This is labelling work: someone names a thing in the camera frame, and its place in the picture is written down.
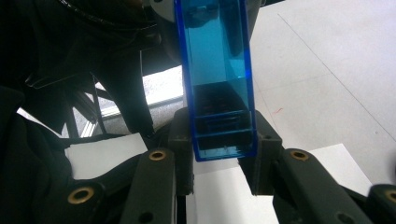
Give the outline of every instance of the blue plastic box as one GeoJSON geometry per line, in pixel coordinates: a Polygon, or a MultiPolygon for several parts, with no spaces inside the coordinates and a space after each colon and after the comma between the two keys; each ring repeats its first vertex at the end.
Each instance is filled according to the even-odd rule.
{"type": "Polygon", "coordinates": [[[254,156],[257,134],[245,0],[176,0],[197,161],[254,156]]]}

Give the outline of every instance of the white floor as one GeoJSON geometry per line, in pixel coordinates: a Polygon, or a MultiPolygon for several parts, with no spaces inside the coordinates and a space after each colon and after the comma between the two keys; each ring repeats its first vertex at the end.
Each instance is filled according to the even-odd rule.
{"type": "Polygon", "coordinates": [[[256,109],[284,147],[342,143],[372,183],[396,183],[396,1],[263,7],[250,47],[256,109]]]}

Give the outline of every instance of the blue acrylic edge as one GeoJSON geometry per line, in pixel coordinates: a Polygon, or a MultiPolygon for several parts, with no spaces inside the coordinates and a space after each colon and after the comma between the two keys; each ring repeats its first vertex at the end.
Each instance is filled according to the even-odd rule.
{"type": "Polygon", "coordinates": [[[194,104],[193,102],[193,93],[191,87],[191,78],[190,78],[190,67],[189,67],[189,60],[187,56],[187,43],[186,43],[186,36],[185,36],[185,28],[184,28],[184,21],[183,21],[183,8],[181,5],[182,0],[175,0],[175,14],[176,14],[176,23],[177,23],[177,32],[179,37],[179,45],[180,45],[180,54],[181,54],[181,61],[182,61],[182,73],[184,79],[184,85],[187,95],[187,102],[188,102],[188,110],[189,110],[189,118],[190,118],[190,129],[191,129],[191,141],[192,141],[192,148],[194,150],[195,159],[196,161],[216,161],[222,159],[230,159],[230,158],[243,158],[243,157],[253,157],[257,154],[257,147],[258,147],[258,138],[257,138],[257,128],[256,128],[256,111],[254,105],[254,90],[253,90],[253,80],[252,80],[252,69],[251,69],[251,59],[250,59],[250,46],[249,46],[249,32],[248,32],[248,14],[246,9],[246,2],[245,0],[239,0],[239,8],[241,17],[245,19],[241,22],[241,26],[243,29],[243,44],[244,44],[244,61],[245,61],[245,79],[247,81],[247,95],[248,95],[248,105],[249,111],[251,113],[251,125],[252,125],[252,143],[250,150],[248,153],[240,154],[240,155],[232,155],[232,156],[221,156],[221,157],[211,157],[211,158],[201,158],[199,156],[199,148],[198,142],[194,139],[196,135],[195,131],[195,124],[191,122],[195,118],[194,113],[194,104]]]}

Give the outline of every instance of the white paper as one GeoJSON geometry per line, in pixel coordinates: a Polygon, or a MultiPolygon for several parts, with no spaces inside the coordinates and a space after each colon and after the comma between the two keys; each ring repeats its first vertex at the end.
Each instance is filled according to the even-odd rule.
{"type": "MultiPolygon", "coordinates": [[[[370,181],[344,145],[309,151],[341,185],[367,195],[370,181]]],[[[188,223],[278,223],[272,196],[252,196],[240,167],[195,175],[194,195],[188,198],[188,223]]]]}
{"type": "Polygon", "coordinates": [[[219,170],[226,170],[234,167],[239,167],[237,159],[227,159],[219,161],[194,161],[194,174],[201,175],[219,170]]]}
{"type": "Polygon", "coordinates": [[[64,153],[72,165],[73,178],[91,179],[146,151],[140,134],[130,134],[94,143],[72,145],[64,153]]]}

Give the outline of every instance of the brass insert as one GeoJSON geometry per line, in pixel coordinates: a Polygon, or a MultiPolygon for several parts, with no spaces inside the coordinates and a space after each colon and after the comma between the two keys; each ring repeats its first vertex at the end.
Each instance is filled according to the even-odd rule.
{"type": "Polygon", "coordinates": [[[87,202],[94,194],[94,189],[92,187],[81,187],[73,190],[67,201],[71,204],[79,204],[87,202]]]}
{"type": "Polygon", "coordinates": [[[293,150],[290,154],[291,154],[291,156],[292,156],[294,159],[296,159],[296,160],[298,160],[298,161],[306,161],[306,160],[309,159],[308,154],[306,154],[306,153],[303,152],[303,151],[293,150]]]}
{"type": "Polygon", "coordinates": [[[151,152],[148,156],[152,161],[161,161],[165,159],[166,153],[162,150],[155,150],[151,152]]]}
{"type": "Polygon", "coordinates": [[[396,190],[395,189],[389,189],[387,191],[385,191],[385,195],[387,195],[387,198],[396,203],[396,190]]]}

